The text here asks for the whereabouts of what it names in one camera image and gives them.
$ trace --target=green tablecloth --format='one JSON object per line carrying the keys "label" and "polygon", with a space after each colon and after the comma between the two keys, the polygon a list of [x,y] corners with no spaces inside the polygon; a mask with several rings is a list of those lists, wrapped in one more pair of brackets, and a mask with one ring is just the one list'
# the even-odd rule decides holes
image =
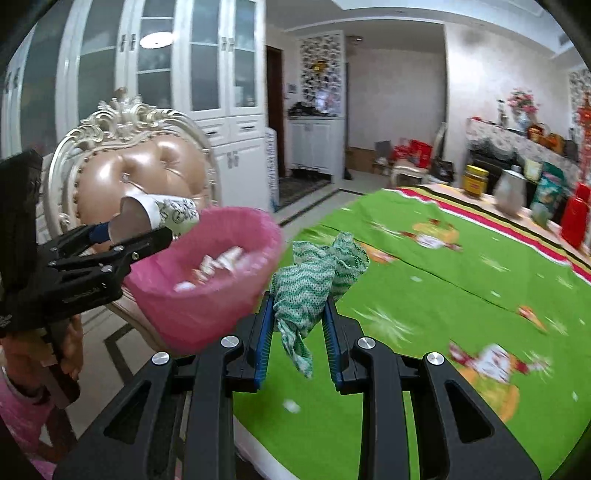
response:
{"label": "green tablecloth", "polygon": [[[589,271],[579,264],[573,271],[555,245],[425,190],[365,196],[297,239],[328,245],[339,231],[373,247],[339,313],[395,352],[445,354],[549,478],[591,418]],[[291,258],[290,249],[282,265]],[[306,344],[313,379],[296,371],[276,334],[262,391],[237,395],[235,415],[300,480],[354,480],[362,397],[335,391],[322,328]],[[418,479],[408,398],[405,405]]]}

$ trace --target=flower vase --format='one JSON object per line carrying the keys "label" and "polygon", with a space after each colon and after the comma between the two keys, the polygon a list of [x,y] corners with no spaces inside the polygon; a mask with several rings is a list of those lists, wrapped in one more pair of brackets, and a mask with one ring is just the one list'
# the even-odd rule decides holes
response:
{"label": "flower vase", "polygon": [[527,129],[531,125],[531,120],[525,110],[521,110],[519,112],[519,116],[517,117],[517,125],[519,126],[519,130],[521,130],[523,133],[527,133]]}

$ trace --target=hand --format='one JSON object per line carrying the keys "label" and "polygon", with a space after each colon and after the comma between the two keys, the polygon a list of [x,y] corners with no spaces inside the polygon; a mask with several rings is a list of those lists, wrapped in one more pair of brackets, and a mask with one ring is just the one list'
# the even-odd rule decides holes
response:
{"label": "hand", "polygon": [[[82,321],[80,315],[71,318],[61,350],[64,358],[61,369],[74,380],[78,379],[84,363],[82,352]],[[51,359],[51,346],[37,332],[9,333],[0,340],[6,357],[6,372],[10,380],[34,394],[41,387],[41,362]]]}

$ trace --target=white container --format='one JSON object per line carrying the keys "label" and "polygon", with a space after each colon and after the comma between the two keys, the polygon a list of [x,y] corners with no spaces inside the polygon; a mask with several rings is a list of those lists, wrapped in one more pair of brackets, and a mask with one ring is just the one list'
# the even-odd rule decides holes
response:
{"label": "white container", "polygon": [[525,205],[525,177],[518,165],[503,170],[495,187],[496,208],[507,216],[518,216]]}

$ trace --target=pink clothing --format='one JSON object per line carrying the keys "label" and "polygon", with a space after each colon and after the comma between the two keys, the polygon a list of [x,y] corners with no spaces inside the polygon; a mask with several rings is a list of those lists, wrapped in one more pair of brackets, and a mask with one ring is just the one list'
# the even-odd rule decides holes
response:
{"label": "pink clothing", "polygon": [[0,370],[0,416],[18,446],[45,480],[51,480],[56,466],[37,456],[41,427],[47,421],[53,402],[35,405],[30,398],[21,395]]}

